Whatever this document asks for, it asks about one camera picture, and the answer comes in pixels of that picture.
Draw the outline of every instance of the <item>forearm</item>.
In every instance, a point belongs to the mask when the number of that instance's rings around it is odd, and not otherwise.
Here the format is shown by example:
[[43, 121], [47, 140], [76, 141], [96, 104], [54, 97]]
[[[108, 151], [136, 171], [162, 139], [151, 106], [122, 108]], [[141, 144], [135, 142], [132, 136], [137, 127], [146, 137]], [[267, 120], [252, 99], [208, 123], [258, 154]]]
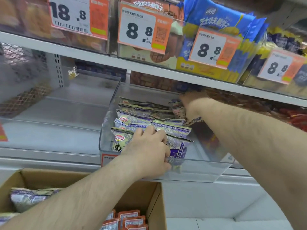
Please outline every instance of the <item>forearm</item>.
[[14, 217], [1, 230], [97, 230], [138, 179], [133, 163], [118, 156], [106, 167]]
[[298, 224], [304, 220], [300, 215], [307, 211], [307, 133], [213, 99], [196, 101], [198, 114], [274, 198], [290, 222]]

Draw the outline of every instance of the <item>chocolate biscuit box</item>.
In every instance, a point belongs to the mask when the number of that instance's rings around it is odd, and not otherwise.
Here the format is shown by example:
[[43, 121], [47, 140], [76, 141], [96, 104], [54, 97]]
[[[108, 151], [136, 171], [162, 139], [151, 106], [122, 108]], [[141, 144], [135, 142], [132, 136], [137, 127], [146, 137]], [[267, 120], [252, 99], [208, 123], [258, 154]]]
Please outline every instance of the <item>chocolate biscuit box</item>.
[[[163, 12], [164, 14], [171, 15], [175, 19], [183, 19], [183, 9], [175, 5], [169, 4], [163, 0], [121, 0], [132, 3], [136, 6], [144, 7], [157, 12]], [[165, 54], [159, 54], [149, 50], [143, 50], [140, 48], [118, 45], [118, 56], [122, 58], [128, 58], [137, 60], [143, 63], [151, 63], [162, 67], [175, 69], [177, 64], [177, 58], [180, 54], [183, 36], [182, 29], [178, 22], [172, 24], [171, 33], [169, 35]]]

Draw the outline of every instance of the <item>hand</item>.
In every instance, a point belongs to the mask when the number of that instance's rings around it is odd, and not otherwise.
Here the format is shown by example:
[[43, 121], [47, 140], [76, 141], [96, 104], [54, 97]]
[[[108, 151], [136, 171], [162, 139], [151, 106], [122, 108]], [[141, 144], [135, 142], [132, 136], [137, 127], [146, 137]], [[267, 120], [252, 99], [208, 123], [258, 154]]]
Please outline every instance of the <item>hand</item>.
[[170, 155], [166, 140], [165, 131], [155, 131], [153, 125], [149, 125], [144, 132], [138, 128], [130, 143], [122, 150], [121, 155], [130, 158], [139, 179], [159, 177], [171, 169], [171, 165], [165, 162], [165, 157]]
[[200, 103], [204, 98], [209, 99], [205, 90], [200, 92], [186, 92], [185, 94], [180, 95], [179, 98], [181, 99], [182, 104], [186, 109], [185, 116], [188, 119], [188, 122], [200, 116]]

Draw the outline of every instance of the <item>cardboard box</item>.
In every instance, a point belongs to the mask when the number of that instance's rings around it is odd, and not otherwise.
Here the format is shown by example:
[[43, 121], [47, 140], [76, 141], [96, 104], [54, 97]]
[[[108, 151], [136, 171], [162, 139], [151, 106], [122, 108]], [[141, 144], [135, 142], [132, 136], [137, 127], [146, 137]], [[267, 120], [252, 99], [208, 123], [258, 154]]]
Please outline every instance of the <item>cardboard box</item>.
[[[84, 172], [22, 169], [16, 171], [0, 187], [0, 213], [16, 212], [10, 200], [11, 187], [44, 189], [68, 187], [89, 175]], [[139, 209], [146, 216], [149, 230], [167, 230], [162, 184], [137, 181], [124, 193], [115, 206], [116, 212]]]

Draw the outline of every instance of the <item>brand logo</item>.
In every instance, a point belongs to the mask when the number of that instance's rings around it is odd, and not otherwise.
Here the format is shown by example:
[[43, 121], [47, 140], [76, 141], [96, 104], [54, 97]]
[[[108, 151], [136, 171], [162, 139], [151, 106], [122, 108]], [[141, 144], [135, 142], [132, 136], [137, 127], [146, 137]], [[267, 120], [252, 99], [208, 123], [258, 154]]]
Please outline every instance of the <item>brand logo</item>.
[[115, 140], [116, 141], [122, 141], [122, 140], [124, 140], [125, 139], [125, 137], [123, 136], [123, 135], [116, 135], [115, 136]]
[[215, 14], [216, 11], [217, 11], [217, 8], [215, 8], [215, 7], [209, 7], [209, 8], [206, 10], [206, 14], [207, 14], [207, 15]]
[[123, 122], [127, 122], [128, 121], [128, 119], [125, 118], [125, 117], [120, 117], [119, 119], [120, 119], [120, 121], [123, 121]]

